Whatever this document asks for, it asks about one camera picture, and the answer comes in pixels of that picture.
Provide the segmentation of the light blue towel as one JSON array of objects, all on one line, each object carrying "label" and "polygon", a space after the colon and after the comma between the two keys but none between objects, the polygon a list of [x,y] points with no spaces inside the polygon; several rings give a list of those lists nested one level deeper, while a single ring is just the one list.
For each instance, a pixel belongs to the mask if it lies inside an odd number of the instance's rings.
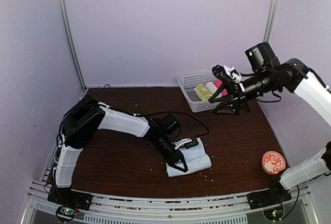
[{"label": "light blue towel", "polygon": [[182,175],[193,174],[205,169],[210,169],[212,167],[212,162],[210,157],[206,154],[204,149],[204,144],[200,137],[197,137],[199,145],[185,149],[179,148],[178,151],[181,151],[184,155],[185,161],[188,166],[187,172],[181,172],[174,168],[171,168],[169,165],[166,165],[166,172],[168,177],[176,177]]}]

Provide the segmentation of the green patterned towel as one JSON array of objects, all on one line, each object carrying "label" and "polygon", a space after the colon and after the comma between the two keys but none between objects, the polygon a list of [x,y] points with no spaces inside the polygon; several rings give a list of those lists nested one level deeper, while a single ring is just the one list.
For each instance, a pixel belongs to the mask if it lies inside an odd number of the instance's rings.
[{"label": "green patterned towel", "polygon": [[195,91],[197,97],[201,101],[208,101],[211,98],[211,96],[213,95],[210,91],[208,91],[208,89],[205,87],[204,84],[199,84],[198,86],[196,86],[194,88],[194,91]]}]

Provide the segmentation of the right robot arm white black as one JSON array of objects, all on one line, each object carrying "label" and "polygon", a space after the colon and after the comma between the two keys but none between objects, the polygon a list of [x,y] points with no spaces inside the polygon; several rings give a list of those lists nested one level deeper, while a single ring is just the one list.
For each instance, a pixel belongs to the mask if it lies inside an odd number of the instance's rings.
[{"label": "right robot arm white black", "polygon": [[[233,66],[216,65],[212,74],[222,85],[208,100],[216,104],[215,114],[240,115],[250,112],[249,101],[283,90],[296,96],[330,125],[330,89],[320,76],[297,58],[280,62],[268,42],[245,51],[252,72],[240,73]],[[318,177],[330,175],[330,143],[300,164],[283,170],[265,193],[265,200],[276,204],[289,190]]]}]

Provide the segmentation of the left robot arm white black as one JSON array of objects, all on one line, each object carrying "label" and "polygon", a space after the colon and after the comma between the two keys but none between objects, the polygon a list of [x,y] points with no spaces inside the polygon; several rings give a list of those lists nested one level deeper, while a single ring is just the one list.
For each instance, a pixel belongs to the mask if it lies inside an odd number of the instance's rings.
[{"label": "left robot arm white black", "polygon": [[178,129],[180,123],[173,113],[164,113],[157,118],[155,115],[129,113],[95,100],[77,103],[64,115],[56,137],[60,154],[54,173],[55,198],[62,205],[74,201],[74,193],[69,189],[78,158],[95,134],[101,131],[143,139],[156,148],[168,166],[187,172],[183,153],[169,138]]}]

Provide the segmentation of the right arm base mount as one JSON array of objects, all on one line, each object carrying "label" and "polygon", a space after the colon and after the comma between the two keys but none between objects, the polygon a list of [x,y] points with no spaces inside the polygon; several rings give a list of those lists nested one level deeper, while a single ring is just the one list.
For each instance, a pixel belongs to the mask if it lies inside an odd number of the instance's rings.
[{"label": "right arm base mount", "polygon": [[292,196],[288,189],[285,189],[279,181],[276,181],[268,189],[247,194],[247,199],[250,209],[255,210],[289,201]]}]

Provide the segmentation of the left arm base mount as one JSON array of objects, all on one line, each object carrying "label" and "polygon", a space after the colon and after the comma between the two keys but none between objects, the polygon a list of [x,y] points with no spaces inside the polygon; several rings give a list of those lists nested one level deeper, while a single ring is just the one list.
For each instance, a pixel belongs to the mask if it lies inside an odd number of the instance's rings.
[{"label": "left arm base mount", "polygon": [[52,186],[47,200],[72,209],[88,211],[92,202],[92,195],[88,193],[73,191],[69,188],[58,188]]}]

